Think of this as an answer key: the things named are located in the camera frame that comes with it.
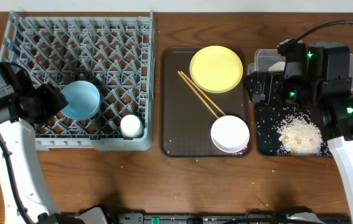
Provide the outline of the white napkin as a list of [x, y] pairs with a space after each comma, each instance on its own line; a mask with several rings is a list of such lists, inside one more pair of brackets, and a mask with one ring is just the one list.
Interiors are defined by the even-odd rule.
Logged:
[[269, 72], [279, 72], [285, 69], [286, 62], [276, 62], [274, 65], [268, 68]]

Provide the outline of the light blue bowl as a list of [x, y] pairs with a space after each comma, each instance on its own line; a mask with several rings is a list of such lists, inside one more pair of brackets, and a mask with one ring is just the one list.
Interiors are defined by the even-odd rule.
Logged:
[[101, 95], [98, 88], [87, 81], [75, 81], [62, 89], [61, 94], [68, 105], [60, 112], [74, 120], [86, 120], [95, 116], [100, 108]]

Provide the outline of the white bowl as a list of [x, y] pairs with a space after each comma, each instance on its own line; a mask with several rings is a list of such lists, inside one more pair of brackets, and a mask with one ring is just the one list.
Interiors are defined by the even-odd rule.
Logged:
[[244, 120], [226, 115], [213, 123], [210, 137], [218, 149], [232, 154], [240, 152], [248, 146], [250, 131]]

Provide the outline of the small white cup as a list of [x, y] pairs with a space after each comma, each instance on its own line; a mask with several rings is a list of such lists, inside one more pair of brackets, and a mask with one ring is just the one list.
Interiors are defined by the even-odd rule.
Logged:
[[126, 139], [140, 138], [144, 133], [141, 120], [133, 114], [128, 114], [121, 119], [120, 129]]

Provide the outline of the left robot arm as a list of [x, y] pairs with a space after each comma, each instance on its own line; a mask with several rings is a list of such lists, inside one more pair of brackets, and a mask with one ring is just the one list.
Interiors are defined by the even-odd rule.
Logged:
[[60, 216], [40, 168], [35, 131], [67, 104], [50, 83], [36, 88], [25, 68], [0, 62], [0, 185], [6, 223], [55, 223]]

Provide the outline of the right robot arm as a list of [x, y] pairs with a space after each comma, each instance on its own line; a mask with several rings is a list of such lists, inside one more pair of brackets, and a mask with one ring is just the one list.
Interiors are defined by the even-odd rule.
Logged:
[[243, 79], [250, 101], [308, 110], [337, 164], [353, 222], [353, 94], [350, 49], [340, 42], [278, 46], [282, 71], [252, 72]]

